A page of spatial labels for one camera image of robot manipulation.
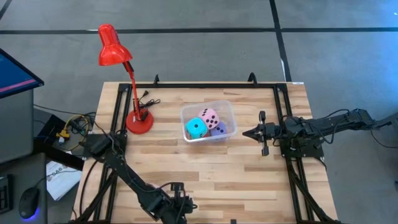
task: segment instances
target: wooden tabletop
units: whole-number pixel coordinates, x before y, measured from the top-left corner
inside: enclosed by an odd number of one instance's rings
[[[105,131],[109,131],[111,126],[118,85],[118,82],[104,83],[99,100],[96,122]],[[287,86],[294,116],[311,118],[304,85],[288,83]],[[147,183],[185,183],[187,194],[193,197],[194,203],[198,205],[192,214],[187,215],[189,223],[229,223],[231,219],[237,219],[238,223],[295,223],[286,164],[280,149],[271,146],[270,154],[263,157],[261,145],[242,135],[243,131],[257,126],[260,110],[266,111],[266,122],[278,123],[271,89],[146,90],[149,91],[149,95],[143,101],[161,99],[162,102],[150,107],[155,122],[148,133],[128,133],[126,158],[131,168]],[[138,95],[142,95],[144,91],[145,89],[138,89]],[[238,133],[226,142],[205,146],[187,144],[183,140],[180,123],[182,106],[216,100],[229,100],[233,104]],[[83,181],[93,163],[93,159],[85,162],[75,200],[76,212],[79,212]],[[310,193],[326,214],[337,219],[325,168],[312,158],[304,158],[303,163]],[[90,204],[98,191],[102,168],[102,164],[97,164],[90,175],[83,197],[83,209]],[[299,198],[303,218],[306,218],[301,194]],[[105,195],[102,204],[102,219],[105,217],[107,202],[108,194]],[[118,180],[111,222],[154,222],[140,208],[136,194],[121,179]]]

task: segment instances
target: clear plastic container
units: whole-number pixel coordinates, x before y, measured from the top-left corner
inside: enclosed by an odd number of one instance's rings
[[[220,121],[225,123],[227,133],[219,136],[209,136],[200,139],[189,139],[185,130],[185,125],[194,117],[198,117],[201,110],[211,108],[216,111]],[[182,133],[186,142],[208,142],[208,141],[225,141],[234,136],[238,129],[234,117],[232,104],[228,100],[212,101],[207,103],[196,103],[184,106],[180,112]]]

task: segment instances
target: monitor screen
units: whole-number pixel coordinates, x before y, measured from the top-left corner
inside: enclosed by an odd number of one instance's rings
[[[0,99],[44,85],[44,82],[0,49]]]

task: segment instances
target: yellow wire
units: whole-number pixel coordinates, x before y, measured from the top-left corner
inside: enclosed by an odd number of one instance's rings
[[[76,116],[81,116],[81,117],[84,118],[84,120],[86,121],[86,123],[85,123],[85,125],[86,125],[86,134],[85,134],[85,135],[81,138],[81,140],[79,141],[79,142],[82,142],[82,141],[84,141],[84,140],[86,139],[86,135],[87,135],[87,132],[88,132],[88,124],[89,124],[87,118],[85,118],[83,115],[79,114],[79,115],[74,115],[74,116],[70,117],[70,118],[68,119],[67,123],[65,124],[64,129],[67,129],[69,121],[71,121],[72,118],[74,118],[74,117],[76,117]],[[67,149],[67,152],[76,149],[78,146],[79,146],[79,143],[76,144],[75,146],[71,147],[70,149]]]

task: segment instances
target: red desk lamp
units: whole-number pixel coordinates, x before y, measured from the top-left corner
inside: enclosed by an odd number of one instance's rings
[[[111,24],[102,24],[98,28],[103,48],[99,53],[99,65],[116,65],[122,63],[130,75],[132,91],[134,94],[134,110],[126,118],[126,126],[134,134],[144,134],[150,130],[154,123],[154,117],[147,109],[140,109],[138,103],[134,69],[130,64],[132,55],[129,50],[120,44],[118,34]]]

